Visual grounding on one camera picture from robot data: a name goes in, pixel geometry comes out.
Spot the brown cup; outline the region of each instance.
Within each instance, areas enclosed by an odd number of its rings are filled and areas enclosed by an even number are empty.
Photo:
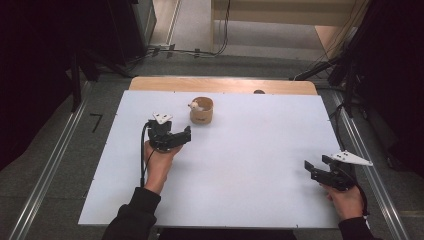
[[[212,121],[213,101],[207,97],[197,97],[192,102],[197,102],[202,111],[191,109],[190,120],[195,124],[208,124]]]

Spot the black sleeve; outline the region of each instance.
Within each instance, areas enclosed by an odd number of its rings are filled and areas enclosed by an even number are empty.
[[[343,240],[377,240],[374,238],[363,217],[351,218],[339,223]]]
[[[103,240],[147,239],[150,228],[156,223],[154,213],[160,196],[144,188],[135,188],[128,205],[119,208],[118,215],[103,234]]]

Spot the white board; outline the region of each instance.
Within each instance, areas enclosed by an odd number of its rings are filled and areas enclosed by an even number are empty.
[[[189,119],[187,104],[198,96],[214,101],[209,125]],[[130,201],[140,180],[142,128],[153,112],[174,116],[173,133],[192,129],[156,225],[337,228],[332,203],[304,169],[308,160],[328,171],[321,155],[340,151],[320,96],[154,91],[124,93],[79,224],[107,225]]]

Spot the hand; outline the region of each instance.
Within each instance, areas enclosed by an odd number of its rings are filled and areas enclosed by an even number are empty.
[[[327,190],[328,200],[334,203],[341,220],[362,217],[363,201],[359,189],[355,186],[345,192],[320,184]]]
[[[144,162],[150,157],[149,164],[147,165],[148,178],[144,188],[160,194],[165,184],[168,172],[172,166],[174,156],[181,150],[183,146],[171,149],[169,152],[158,152],[150,146],[149,141],[144,143]]]

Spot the person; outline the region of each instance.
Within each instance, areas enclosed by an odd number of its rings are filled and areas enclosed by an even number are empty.
[[[103,234],[103,240],[115,240],[115,239],[148,239],[150,229],[156,223],[156,217],[154,216],[155,210],[161,200],[160,193],[164,187],[167,175],[172,166],[172,160],[174,156],[181,150],[182,146],[171,149],[169,152],[161,153],[154,152],[154,149],[150,144],[145,142],[145,158],[151,156],[149,164],[147,166],[148,178],[144,188],[136,187],[134,194],[129,204],[122,205],[119,208],[117,216],[112,220],[109,226],[106,228]],[[334,188],[322,185],[322,187],[328,192],[327,198],[333,202],[338,215],[340,216],[341,222],[339,223],[339,229],[341,231],[344,240],[371,240],[374,238],[371,231],[367,227],[366,221],[362,216],[363,202],[360,192],[357,187],[353,187],[348,191],[339,192]],[[188,231],[191,233],[202,234],[201,231],[197,230],[183,230],[185,233]],[[243,232],[240,230],[215,230],[215,233],[219,235],[226,235],[227,239],[241,239],[238,238],[237,233]],[[252,239],[259,239],[252,233],[262,234],[261,231],[252,230],[249,235]],[[167,238],[178,239],[175,232],[164,232],[161,234],[160,239]],[[271,231],[271,235],[266,239],[296,239],[293,233],[290,231],[287,238],[287,231]],[[209,239],[223,239],[211,236],[208,234]]]

